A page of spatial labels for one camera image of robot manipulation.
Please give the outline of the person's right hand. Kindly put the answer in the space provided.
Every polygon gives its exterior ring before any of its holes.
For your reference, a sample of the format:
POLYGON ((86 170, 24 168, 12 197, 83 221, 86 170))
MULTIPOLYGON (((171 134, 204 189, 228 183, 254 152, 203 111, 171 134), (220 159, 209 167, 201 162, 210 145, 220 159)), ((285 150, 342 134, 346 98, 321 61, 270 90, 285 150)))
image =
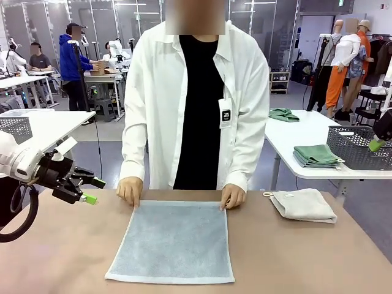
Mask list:
POLYGON ((127 177, 118 183, 116 194, 134 208, 140 206, 140 197, 143 191, 143 181, 138 177, 127 177))

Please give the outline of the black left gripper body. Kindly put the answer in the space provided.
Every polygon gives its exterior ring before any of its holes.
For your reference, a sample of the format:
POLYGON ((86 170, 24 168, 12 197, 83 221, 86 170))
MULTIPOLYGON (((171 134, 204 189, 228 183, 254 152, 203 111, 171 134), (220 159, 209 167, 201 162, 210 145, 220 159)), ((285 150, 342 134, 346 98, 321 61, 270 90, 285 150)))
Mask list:
POLYGON ((37 166, 37 184, 49 189, 64 186, 67 190, 77 190, 79 186, 71 184, 69 178, 77 172, 78 166, 68 157, 62 161, 53 160, 59 153, 45 153, 37 166))

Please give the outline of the person's left hand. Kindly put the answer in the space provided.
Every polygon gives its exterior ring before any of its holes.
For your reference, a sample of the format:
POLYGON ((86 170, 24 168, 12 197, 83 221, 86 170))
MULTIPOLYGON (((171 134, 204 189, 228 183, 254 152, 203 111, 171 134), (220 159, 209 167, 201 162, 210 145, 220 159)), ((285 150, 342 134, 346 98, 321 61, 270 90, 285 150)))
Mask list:
POLYGON ((226 184, 222 189, 220 210, 232 209, 245 202, 246 193, 234 184, 226 184))

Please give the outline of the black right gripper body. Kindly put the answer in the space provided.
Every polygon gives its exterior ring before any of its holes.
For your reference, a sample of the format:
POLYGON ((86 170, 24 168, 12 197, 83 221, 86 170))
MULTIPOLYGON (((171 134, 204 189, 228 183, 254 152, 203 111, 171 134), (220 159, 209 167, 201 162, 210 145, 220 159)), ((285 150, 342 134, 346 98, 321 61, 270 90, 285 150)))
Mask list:
POLYGON ((379 140, 391 140, 392 109, 388 109, 375 123, 375 135, 379 140))

